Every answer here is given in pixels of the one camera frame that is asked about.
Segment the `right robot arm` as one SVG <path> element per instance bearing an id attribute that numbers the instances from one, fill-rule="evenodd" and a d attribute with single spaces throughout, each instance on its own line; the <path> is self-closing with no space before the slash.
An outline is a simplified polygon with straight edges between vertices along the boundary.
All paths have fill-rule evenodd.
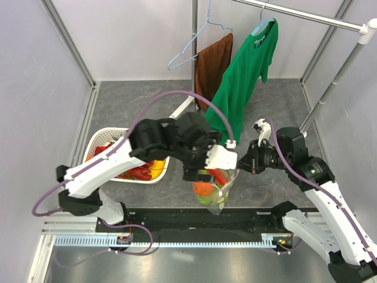
<path id="1" fill-rule="evenodd" d="M 259 138 L 249 143 L 237 167 L 253 175 L 267 168 L 284 170 L 330 231 L 318 227 L 289 201 L 272 208 L 271 228 L 287 230 L 309 245 L 326 262 L 335 282 L 376 282 L 376 243 L 352 213 L 327 163 L 309 155 L 305 135 L 297 127 L 275 130 L 263 119 L 254 128 Z"/>

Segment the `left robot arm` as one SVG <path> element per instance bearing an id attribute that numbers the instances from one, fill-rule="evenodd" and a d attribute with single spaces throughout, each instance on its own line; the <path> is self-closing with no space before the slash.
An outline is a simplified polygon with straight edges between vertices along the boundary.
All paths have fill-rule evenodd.
<path id="1" fill-rule="evenodd" d="M 188 112 L 178 119 L 143 119 L 90 161 L 73 168 L 57 168 L 65 181 L 58 195 L 59 206 L 74 216 L 94 215 L 115 231 L 125 231 L 130 223 L 125 204 L 108 197 L 101 185 L 167 157 L 180 160 L 188 170 L 204 169 L 207 152 L 220 140 L 221 134 L 198 113 Z"/>

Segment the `dotted clear zip bag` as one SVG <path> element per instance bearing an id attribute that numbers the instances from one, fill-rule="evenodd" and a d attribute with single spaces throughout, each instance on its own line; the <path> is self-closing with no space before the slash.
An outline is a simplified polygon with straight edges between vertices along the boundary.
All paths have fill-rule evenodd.
<path id="1" fill-rule="evenodd" d="M 239 169 L 231 169 L 231 170 L 234 170 L 235 174 L 234 174 L 234 176 L 231 176 L 229 178 L 229 182 L 225 186 L 220 187 L 220 186 L 217 186 L 214 181 L 209 182 L 210 184 L 212 184 L 214 186 L 214 190 L 213 190 L 212 193 L 218 193 L 219 196 L 221 197 L 218 205 L 210 205 L 210 206 L 204 206 L 203 205 L 209 212 L 211 212 L 214 215 L 219 215 L 222 212 L 222 210 L 224 209 L 224 206 L 225 206 L 225 204 L 228 200 L 228 197 L 229 197 L 230 188 L 233 186 L 233 183 L 234 183 L 236 177 L 239 174 Z"/>

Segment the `green toy apple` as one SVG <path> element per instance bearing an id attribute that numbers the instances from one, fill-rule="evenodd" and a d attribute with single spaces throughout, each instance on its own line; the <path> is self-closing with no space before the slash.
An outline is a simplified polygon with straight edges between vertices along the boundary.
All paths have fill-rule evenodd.
<path id="1" fill-rule="evenodd" d="M 204 206 L 218 205 L 221 199 L 218 193 L 212 193 L 206 196 L 196 194 L 196 198 Z"/>

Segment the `orange toy pumpkin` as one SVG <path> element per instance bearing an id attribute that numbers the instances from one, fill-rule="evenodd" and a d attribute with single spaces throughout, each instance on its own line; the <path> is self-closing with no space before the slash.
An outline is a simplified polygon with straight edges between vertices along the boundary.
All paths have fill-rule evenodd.
<path id="1" fill-rule="evenodd" d="M 214 186 L 210 183 L 194 182 L 193 192 L 199 196 L 208 196 L 214 190 Z"/>

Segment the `toy watermelon slice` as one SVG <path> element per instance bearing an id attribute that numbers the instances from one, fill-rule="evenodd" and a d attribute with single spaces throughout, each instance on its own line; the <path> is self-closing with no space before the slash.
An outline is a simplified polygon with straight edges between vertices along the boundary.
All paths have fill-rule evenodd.
<path id="1" fill-rule="evenodd" d="M 207 170 L 209 175 L 214 176 L 214 182 L 217 186 L 225 186 L 229 182 L 227 173 L 222 169 L 209 169 Z"/>

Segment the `green toy cabbage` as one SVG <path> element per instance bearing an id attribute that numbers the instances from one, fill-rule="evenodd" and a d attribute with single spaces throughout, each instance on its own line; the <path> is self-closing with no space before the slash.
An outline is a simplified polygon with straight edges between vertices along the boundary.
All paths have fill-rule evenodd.
<path id="1" fill-rule="evenodd" d="M 199 170 L 201 175 L 213 175 L 221 178 L 230 178 L 234 176 L 234 170 L 224 170 L 224 169 L 201 169 Z"/>

